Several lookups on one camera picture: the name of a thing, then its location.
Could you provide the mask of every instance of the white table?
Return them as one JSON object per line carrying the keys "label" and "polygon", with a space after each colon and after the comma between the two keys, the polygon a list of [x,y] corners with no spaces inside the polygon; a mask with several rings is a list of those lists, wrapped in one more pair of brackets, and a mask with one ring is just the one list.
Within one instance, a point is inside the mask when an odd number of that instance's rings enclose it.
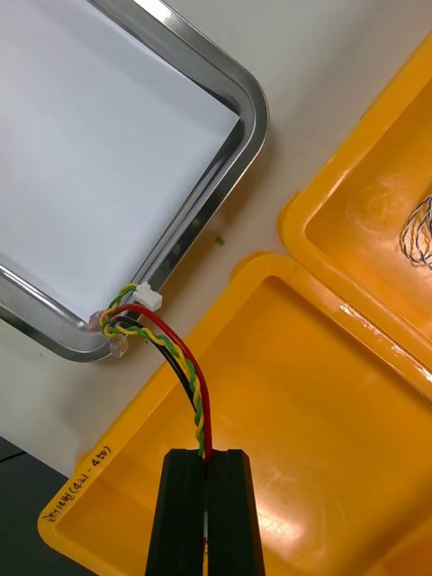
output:
{"label": "white table", "polygon": [[[265,154],[164,289],[164,318],[185,336],[257,250],[283,252],[277,213],[354,128],[429,32],[430,0],[171,0],[248,68],[270,105]],[[222,236],[220,247],[214,241]],[[70,475],[155,371],[134,344],[122,360],[72,364],[0,324],[0,436]]]}

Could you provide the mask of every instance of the stainless steel tray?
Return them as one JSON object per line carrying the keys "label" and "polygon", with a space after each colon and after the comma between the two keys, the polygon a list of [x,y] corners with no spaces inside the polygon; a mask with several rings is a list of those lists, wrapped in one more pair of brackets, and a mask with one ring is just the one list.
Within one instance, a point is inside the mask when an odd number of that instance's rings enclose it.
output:
{"label": "stainless steel tray", "polygon": [[[257,81],[159,0],[89,0],[126,32],[238,114],[240,122],[132,281],[157,290],[230,194],[266,139],[268,110]],[[59,356],[90,362],[109,355],[102,335],[47,294],[0,265],[0,318]]]}

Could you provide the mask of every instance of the wire bundle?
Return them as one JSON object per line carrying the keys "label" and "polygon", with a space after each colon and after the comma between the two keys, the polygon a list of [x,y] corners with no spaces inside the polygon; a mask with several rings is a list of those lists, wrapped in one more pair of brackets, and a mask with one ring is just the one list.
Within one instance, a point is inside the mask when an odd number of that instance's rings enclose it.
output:
{"label": "wire bundle", "polygon": [[400,237],[403,254],[414,265],[432,270],[432,195],[418,205],[411,214]]}
{"label": "wire bundle", "polygon": [[[123,304],[122,298],[134,292],[137,285],[127,284],[119,295],[112,300],[108,308],[100,314],[99,328],[109,339],[141,336],[150,341],[164,356],[174,369],[180,383],[184,387],[189,401],[195,411],[195,436],[199,443],[199,456],[209,460],[212,454],[212,428],[210,419],[210,399],[203,372],[194,355],[185,342],[154,312],[139,304]],[[165,335],[155,335],[139,321],[122,316],[125,311],[137,312],[147,317]]]}

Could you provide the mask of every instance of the black holder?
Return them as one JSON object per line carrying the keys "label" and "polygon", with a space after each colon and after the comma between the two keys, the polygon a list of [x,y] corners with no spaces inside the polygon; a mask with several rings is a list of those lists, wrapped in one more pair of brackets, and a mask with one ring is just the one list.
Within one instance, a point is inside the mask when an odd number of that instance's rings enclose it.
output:
{"label": "black holder", "polygon": [[242,450],[213,450],[208,470],[196,450],[168,452],[146,576],[203,576],[206,513],[208,576],[265,576],[250,463]]}

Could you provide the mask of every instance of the red wire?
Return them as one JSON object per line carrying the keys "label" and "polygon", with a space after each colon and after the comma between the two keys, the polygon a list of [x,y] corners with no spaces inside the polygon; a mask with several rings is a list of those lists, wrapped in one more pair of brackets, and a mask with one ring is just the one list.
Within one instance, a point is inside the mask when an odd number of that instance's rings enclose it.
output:
{"label": "red wire", "polygon": [[189,350],[185,342],[154,312],[148,310],[145,306],[141,306],[140,304],[123,304],[115,309],[115,314],[112,316],[115,318],[118,314],[121,314],[125,311],[137,312],[138,314],[142,314],[142,316],[146,316],[149,320],[154,322],[157,326],[163,330],[166,335],[175,342],[179,348],[181,348],[183,354],[186,358],[188,358],[194,368],[196,375],[201,383],[201,395],[202,395],[202,414],[204,415],[204,449],[205,449],[205,459],[206,461],[210,460],[213,450],[213,443],[212,443],[212,422],[210,416],[210,397],[209,397],[209,389],[207,388],[207,382],[205,381],[203,372],[195,360],[194,355]]}

